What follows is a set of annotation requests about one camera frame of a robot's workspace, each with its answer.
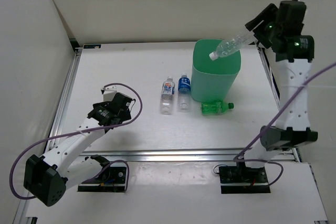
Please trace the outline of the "clear plastic bottle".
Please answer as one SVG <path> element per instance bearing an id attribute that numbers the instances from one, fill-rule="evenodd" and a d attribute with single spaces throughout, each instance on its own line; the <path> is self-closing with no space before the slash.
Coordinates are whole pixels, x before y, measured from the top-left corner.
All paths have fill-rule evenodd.
<path id="1" fill-rule="evenodd" d="M 220 42 L 216 49 L 209 54 L 209 57 L 212 61 L 228 57 L 255 40 L 253 31 L 243 30 L 235 37 Z"/>

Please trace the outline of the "green plastic bottle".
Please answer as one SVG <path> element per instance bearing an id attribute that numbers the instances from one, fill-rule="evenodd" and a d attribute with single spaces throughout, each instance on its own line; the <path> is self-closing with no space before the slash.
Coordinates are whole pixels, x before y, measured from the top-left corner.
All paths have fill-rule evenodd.
<path id="1" fill-rule="evenodd" d="M 201 113 L 205 116 L 224 114 L 234 108 L 233 103 L 226 103 L 222 100 L 213 102 L 203 102 L 201 104 Z"/>

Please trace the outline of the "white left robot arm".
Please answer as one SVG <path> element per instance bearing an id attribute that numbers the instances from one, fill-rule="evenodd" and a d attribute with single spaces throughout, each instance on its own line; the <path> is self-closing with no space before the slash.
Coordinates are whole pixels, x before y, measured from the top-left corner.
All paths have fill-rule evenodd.
<path id="1" fill-rule="evenodd" d="M 24 187 L 45 206 L 56 204 L 66 190 L 81 183 L 98 186 L 125 181 L 126 168 L 110 168 L 108 159 L 91 155 L 78 162 L 77 157 L 95 140 L 108 132 L 108 127 L 131 119 L 129 96 L 117 92 L 111 101 L 93 105 L 78 127 L 78 134 L 66 137 L 53 149 L 26 162 Z"/>

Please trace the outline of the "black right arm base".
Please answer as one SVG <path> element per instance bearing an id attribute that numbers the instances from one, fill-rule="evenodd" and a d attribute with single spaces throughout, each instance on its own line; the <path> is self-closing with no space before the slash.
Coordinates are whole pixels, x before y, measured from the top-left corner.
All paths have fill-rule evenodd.
<path id="1" fill-rule="evenodd" d="M 249 168 L 244 163 L 236 166 L 216 165 L 213 173 L 219 176 L 221 194 L 269 194 L 268 177 L 264 167 Z"/>

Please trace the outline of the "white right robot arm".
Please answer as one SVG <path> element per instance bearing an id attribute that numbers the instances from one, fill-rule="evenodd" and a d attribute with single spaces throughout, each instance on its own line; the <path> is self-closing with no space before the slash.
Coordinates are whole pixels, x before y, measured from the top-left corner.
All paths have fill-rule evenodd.
<path id="1" fill-rule="evenodd" d="M 256 144 L 243 155 L 244 164 L 236 168 L 236 177 L 247 182 L 254 168 L 293 147 L 317 140 L 308 117 L 308 80 L 314 59 L 314 39 L 302 35 L 306 5 L 297 0 L 282 1 L 278 7 L 269 4 L 245 26 L 264 48 L 275 53 L 279 80 L 279 117 L 260 129 Z"/>

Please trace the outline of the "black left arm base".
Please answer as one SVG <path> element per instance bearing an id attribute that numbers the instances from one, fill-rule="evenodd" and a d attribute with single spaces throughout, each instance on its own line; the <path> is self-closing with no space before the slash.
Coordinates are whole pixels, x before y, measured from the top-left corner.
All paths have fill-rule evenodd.
<path id="1" fill-rule="evenodd" d="M 97 161 L 103 172 L 78 185 L 78 192 L 90 193 L 125 193 L 128 190 L 130 167 L 128 162 L 118 159 L 109 161 L 103 156 L 92 155 L 85 161 Z"/>

